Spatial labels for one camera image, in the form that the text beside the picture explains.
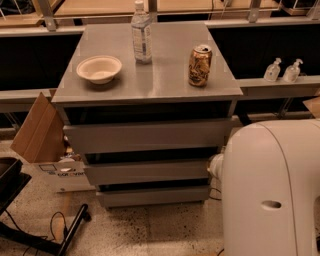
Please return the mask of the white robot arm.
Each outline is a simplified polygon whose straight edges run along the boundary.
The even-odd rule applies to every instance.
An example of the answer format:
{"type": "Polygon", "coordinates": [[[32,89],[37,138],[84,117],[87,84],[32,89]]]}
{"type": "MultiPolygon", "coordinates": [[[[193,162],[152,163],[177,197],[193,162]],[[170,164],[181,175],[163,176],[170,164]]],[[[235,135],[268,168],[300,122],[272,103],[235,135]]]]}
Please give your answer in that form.
{"type": "Polygon", "coordinates": [[[209,171],[221,181],[224,256],[319,256],[319,120],[245,126],[209,171]]]}

